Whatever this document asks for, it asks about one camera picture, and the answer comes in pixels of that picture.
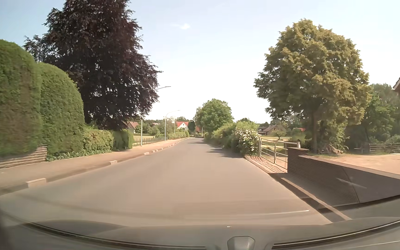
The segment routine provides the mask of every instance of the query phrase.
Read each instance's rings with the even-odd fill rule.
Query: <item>tree trunk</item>
[[[312,115],[312,151],[317,153],[317,117],[316,113]]]

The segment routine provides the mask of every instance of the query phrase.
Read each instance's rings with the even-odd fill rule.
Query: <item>street lamp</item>
[[[166,141],[166,118],[168,117],[169,113],[177,112],[177,111],[180,111],[180,109],[179,110],[175,110],[175,111],[170,111],[164,116],[164,140],[165,141]]]
[[[140,146],[143,146],[143,119],[141,119],[141,138],[140,138]]]

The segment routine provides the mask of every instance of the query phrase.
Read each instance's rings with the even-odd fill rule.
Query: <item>field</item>
[[[134,135],[134,139],[140,139],[140,138],[141,138],[141,136]],[[145,138],[154,138],[154,136],[153,135],[143,135],[143,139],[145,139]]]
[[[386,155],[356,155],[344,153],[338,156],[317,155],[314,157],[322,157],[335,162],[400,174],[400,154],[397,153]]]
[[[265,135],[262,135],[262,136],[260,136],[260,137],[262,137],[263,139],[272,140],[272,141],[277,141],[277,140],[279,140],[278,137],[273,137],[273,136],[265,136]],[[282,139],[283,141],[288,141],[288,140],[291,139],[291,138],[290,138],[290,137],[281,137],[281,139]]]

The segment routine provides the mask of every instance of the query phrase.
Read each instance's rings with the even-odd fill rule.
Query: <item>asphalt road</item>
[[[244,158],[193,138],[148,156],[0,196],[0,209],[30,222],[330,223]]]

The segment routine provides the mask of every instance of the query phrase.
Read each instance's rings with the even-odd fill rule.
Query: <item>gate post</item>
[[[262,156],[262,137],[259,137],[259,157]]]

